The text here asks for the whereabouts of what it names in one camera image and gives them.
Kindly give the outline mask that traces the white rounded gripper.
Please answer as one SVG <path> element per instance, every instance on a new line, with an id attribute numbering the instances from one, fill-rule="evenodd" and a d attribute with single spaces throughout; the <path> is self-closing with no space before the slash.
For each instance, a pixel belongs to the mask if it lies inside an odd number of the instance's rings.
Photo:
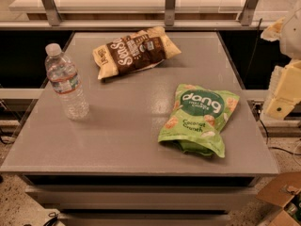
<path id="1" fill-rule="evenodd" d="M 292 60 L 285 67 L 272 71 L 263 114 L 283 120 L 301 102 L 301 0 L 298 0 L 284 18 L 266 27 L 261 38 L 279 40 L 280 52 Z"/>

